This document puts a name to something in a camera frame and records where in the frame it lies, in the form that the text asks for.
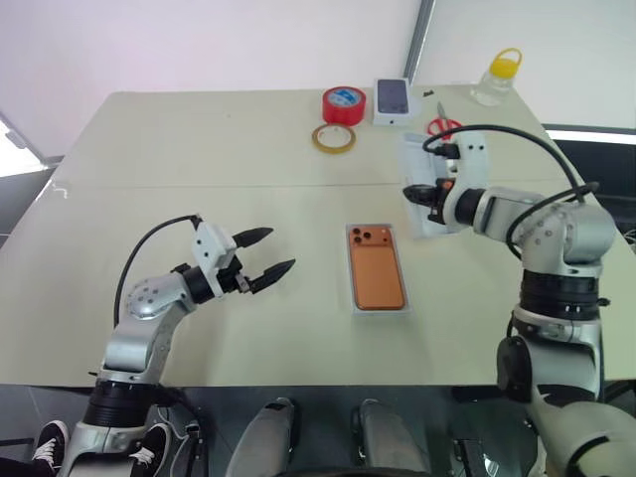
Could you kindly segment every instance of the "red tape roll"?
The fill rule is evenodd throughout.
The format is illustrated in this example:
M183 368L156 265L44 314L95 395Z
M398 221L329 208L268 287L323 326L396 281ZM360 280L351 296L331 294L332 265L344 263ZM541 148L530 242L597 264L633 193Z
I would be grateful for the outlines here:
M367 96L356 87L336 86L322 95L322 117L325 122L355 126L365 117Z

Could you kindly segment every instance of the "table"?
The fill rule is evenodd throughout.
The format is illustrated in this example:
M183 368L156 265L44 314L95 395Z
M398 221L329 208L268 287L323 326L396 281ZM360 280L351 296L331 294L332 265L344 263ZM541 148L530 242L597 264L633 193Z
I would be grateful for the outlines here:
M118 93L0 249L0 382L91 386L112 323L123 262L171 217L200 212L231 233L271 226L240 250L252 276L295 257L257 295L202 305L180 325L164 375L174 386L483 385L516 303L517 260L471 231L412 240L400 193L403 132L421 132L441 99L463 123L495 122L547 138L515 94L502 108L474 104L463 86L435 86L410 128L356 126L352 151L329 156L310 134L321 91ZM421 97L424 88L416 88ZM488 134L492 185L550 194L566 188L556 164L521 139ZM412 312L354 317L346 223L392 223ZM145 245L129 283L190 254L192 229ZM636 377L636 264L617 240L601 293L608 380Z

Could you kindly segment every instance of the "plastic bottle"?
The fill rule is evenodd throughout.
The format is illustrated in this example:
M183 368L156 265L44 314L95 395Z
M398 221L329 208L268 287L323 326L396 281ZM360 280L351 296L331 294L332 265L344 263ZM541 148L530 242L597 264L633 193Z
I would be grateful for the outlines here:
M503 58L508 53L517 54L517 60ZM501 104L508 92L513 88L513 81L523 59L522 53L516 48L507 48L495 57L493 63L481 80L473 86L470 93L477 102L484 106Z

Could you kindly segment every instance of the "phone case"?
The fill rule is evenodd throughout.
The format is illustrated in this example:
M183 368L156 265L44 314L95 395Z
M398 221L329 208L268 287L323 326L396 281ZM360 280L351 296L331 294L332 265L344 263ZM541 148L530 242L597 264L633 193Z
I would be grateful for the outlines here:
M350 226L348 242L356 307L362 311L402 310L406 296L391 228Z

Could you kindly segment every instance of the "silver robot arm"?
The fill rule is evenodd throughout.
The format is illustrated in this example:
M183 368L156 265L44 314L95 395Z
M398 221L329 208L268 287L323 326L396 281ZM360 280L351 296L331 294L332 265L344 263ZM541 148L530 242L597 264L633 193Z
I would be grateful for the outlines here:
M458 132L454 146L455 174L404 195L452 232L472 227L521 251L520 302L497 351L498 386L526 404L559 475L633 475L636 420L594 402L602 386L598 278L615 234L611 216L574 202L535 207L543 196L488 188L483 135Z
M134 449L145 432L150 406L165 399L159 383L172 337L186 315L225 293L257 293L278 281L295 262L278 263L249 279L241 272L236 250L260 241L272 229L231 237L201 220L195 221L195 227L192 252L197 266L184 263L166 275L141 280L126 295L125 311L106 345L88 408L76 425L60 477L69 476L87 454Z

